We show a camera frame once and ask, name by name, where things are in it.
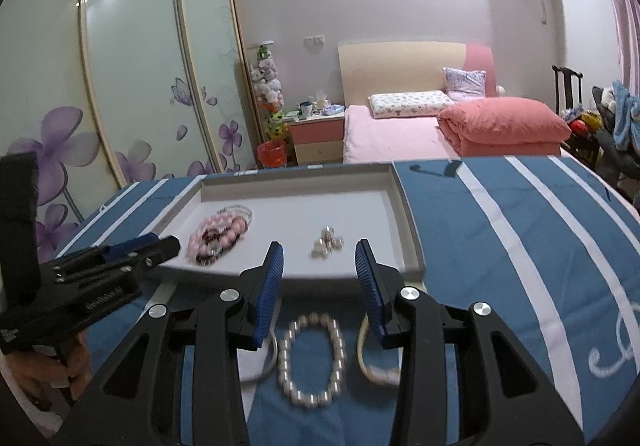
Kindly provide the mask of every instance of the pearl necklace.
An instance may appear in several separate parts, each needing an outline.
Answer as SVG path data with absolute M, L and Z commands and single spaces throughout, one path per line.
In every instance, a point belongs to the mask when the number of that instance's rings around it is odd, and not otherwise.
M 324 392 L 317 395 L 303 394 L 291 378 L 291 344 L 296 337 L 306 329 L 309 325 L 321 325 L 325 327 L 331 339 L 332 348 L 334 349 L 334 369 L 329 376 L 329 385 Z M 312 312 L 308 316 L 302 315 L 297 321 L 289 324 L 289 330 L 285 331 L 284 339 L 280 341 L 278 355 L 278 382 L 282 386 L 285 396 L 290 397 L 291 402 L 296 406 L 305 406 L 305 408 L 313 409 L 320 406 L 328 406 L 334 397 L 339 396 L 342 391 L 342 383 L 344 381 L 344 371 L 347 363 L 347 353 L 345 351 L 344 339 L 338 326 L 338 321 L 332 319 L 329 314 L 319 316 Z

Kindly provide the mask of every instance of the pillow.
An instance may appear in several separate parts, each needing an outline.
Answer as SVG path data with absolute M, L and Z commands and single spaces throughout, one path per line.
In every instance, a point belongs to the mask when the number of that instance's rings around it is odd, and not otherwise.
M 443 68 L 447 95 L 456 102 L 485 98 L 486 71 Z
M 377 93 L 369 97 L 374 119 L 435 117 L 455 104 L 442 90 L 431 92 Z
M 571 129 L 546 104 L 522 97 L 457 103 L 438 116 L 445 135 L 482 144 L 560 143 Z

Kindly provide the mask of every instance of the beaded bracelet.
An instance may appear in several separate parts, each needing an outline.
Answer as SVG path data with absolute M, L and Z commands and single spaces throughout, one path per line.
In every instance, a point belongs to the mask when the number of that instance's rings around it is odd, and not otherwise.
M 230 251 L 249 229 L 253 214 L 248 207 L 235 205 L 206 218 L 189 237 L 187 258 L 197 265 L 212 265 Z

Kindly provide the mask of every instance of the white tray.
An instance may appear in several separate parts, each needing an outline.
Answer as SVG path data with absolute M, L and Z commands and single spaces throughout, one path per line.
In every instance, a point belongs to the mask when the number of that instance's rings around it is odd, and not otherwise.
M 186 244 L 205 218 L 242 204 L 253 212 L 244 238 L 211 266 L 191 263 Z M 311 256 L 321 229 L 344 237 L 344 249 L 327 259 Z M 180 240 L 180 254 L 161 268 L 164 276 L 187 272 L 197 281 L 238 275 L 260 265 L 272 241 L 284 248 L 283 280 L 356 279 L 354 249 L 367 238 L 380 263 L 421 281 L 424 260 L 413 216 L 392 164 L 316 167 L 211 177 L 194 185 L 153 231 Z

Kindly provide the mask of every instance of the drawer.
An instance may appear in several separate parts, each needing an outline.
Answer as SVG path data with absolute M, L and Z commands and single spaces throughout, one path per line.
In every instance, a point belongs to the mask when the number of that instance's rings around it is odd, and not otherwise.
M 314 142 L 312 144 L 296 144 L 298 164 L 327 164 L 342 162 L 342 141 Z
M 341 141 L 344 139 L 344 119 L 289 124 L 294 144 Z

